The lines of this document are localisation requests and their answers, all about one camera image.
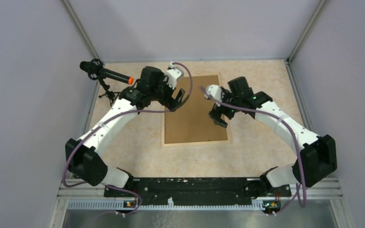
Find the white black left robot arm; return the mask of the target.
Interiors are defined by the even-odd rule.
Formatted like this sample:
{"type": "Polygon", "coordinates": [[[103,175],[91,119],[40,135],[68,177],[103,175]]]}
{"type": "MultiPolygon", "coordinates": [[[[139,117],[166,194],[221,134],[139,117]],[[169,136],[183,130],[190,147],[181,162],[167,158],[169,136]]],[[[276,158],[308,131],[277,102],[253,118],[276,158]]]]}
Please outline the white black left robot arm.
{"type": "Polygon", "coordinates": [[[151,102],[163,105],[162,113],[181,107],[185,91],[180,89],[176,97],[173,93],[183,77],[184,71],[173,62],[165,72],[152,66],[144,67],[136,86],[123,89],[110,110],[89,132],[67,141],[65,171],[91,186],[112,185],[121,196],[130,195],[134,188],[130,181],[132,175],[108,166],[103,160],[104,152],[129,121],[140,113],[149,112],[147,107],[151,102]]]}

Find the white wooden picture frame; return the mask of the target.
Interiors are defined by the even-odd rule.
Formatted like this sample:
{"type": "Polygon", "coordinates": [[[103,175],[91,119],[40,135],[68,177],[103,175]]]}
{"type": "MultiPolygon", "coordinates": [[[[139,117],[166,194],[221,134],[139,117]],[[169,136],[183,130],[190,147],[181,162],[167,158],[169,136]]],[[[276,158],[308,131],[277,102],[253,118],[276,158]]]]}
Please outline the white wooden picture frame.
{"type": "Polygon", "coordinates": [[[213,102],[205,99],[199,87],[219,85],[217,73],[193,76],[192,93],[177,111],[162,116],[162,147],[202,146],[231,143],[230,128],[213,123],[208,116],[213,102]]]}

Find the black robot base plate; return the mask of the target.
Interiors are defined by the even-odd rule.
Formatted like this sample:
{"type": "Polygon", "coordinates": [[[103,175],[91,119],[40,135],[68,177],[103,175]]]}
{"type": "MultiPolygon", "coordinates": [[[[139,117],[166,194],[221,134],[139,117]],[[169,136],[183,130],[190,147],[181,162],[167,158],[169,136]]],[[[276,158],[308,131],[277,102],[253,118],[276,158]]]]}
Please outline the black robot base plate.
{"type": "Polygon", "coordinates": [[[290,186],[263,187],[259,178],[135,178],[126,190],[138,194],[144,206],[165,205],[172,199],[176,206],[250,205],[262,197],[289,197],[290,186]]]}

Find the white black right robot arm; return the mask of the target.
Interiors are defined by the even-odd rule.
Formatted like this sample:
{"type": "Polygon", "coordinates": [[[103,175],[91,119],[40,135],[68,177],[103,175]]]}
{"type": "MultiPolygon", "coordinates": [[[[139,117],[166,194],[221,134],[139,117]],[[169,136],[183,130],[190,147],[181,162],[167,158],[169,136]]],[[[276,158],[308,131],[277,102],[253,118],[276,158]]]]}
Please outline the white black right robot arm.
{"type": "Polygon", "coordinates": [[[225,128],[228,124],[222,116],[230,120],[238,112],[248,114],[269,127],[297,157],[293,164],[273,167],[261,174],[259,188],[264,195],[272,196],[283,185],[313,187],[337,170],[336,142],[332,136],[321,136],[296,122],[267,93],[253,92],[244,77],[229,81],[228,86],[226,89],[209,85],[204,90],[205,98],[214,101],[209,112],[214,123],[225,128]]]}

